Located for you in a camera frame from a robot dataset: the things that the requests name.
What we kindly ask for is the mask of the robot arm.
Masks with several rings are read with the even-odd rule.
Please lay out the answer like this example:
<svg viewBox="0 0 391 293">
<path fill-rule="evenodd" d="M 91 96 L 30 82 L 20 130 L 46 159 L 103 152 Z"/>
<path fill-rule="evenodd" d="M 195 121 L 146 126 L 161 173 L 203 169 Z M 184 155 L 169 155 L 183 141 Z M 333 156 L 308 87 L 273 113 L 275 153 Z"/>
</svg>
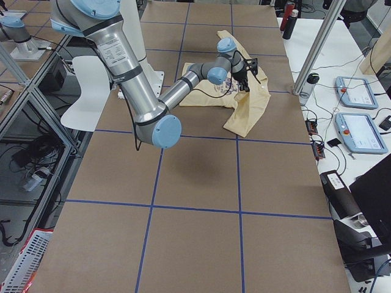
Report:
<svg viewBox="0 0 391 293">
<path fill-rule="evenodd" d="M 158 148 L 174 146 L 181 136 L 180 120 L 170 114 L 199 82 L 222 84 L 230 75 L 239 89 L 249 91 L 247 73 L 258 73 L 257 59 L 245 58 L 234 40 L 217 43 L 215 61 L 195 63 L 161 96 L 156 96 L 141 60 L 123 31 L 124 9 L 120 1 L 51 1 L 51 25 L 66 35 L 84 37 L 97 48 L 97 55 L 118 84 L 128 105 L 136 140 Z"/>
</svg>

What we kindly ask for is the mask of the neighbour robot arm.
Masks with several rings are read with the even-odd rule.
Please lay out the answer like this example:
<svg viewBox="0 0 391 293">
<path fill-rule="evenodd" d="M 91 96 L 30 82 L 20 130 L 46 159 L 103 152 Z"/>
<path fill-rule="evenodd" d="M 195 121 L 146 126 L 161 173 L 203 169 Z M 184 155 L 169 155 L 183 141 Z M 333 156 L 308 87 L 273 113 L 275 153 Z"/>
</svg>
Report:
<svg viewBox="0 0 391 293">
<path fill-rule="evenodd" d="M 1 42 L 7 41 L 16 44 L 10 55 L 18 61 L 38 61 L 46 50 L 52 49 L 50 41 L 34 39 L 16 16 L 1 17 Z"/>
</svg>

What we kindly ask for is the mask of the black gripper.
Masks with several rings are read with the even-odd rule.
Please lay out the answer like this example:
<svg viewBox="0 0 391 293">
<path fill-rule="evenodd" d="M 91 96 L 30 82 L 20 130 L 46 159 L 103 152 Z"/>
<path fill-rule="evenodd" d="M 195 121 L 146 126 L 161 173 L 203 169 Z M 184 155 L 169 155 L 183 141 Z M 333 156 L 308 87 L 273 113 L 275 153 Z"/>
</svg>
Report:
<svg viewBox="0 0 391 293">
<path fill-rule="evenodd" d="M 232 67 L 232 77 L 238 81 L 238 86 L 240 91 L 249 92 L 250 88 L 248 85 L 247 72 L 250 71 L 254 77 L 258 74 L 258 59 L 243 59 L 240 58 L 240 61 Z"/>
</svg>

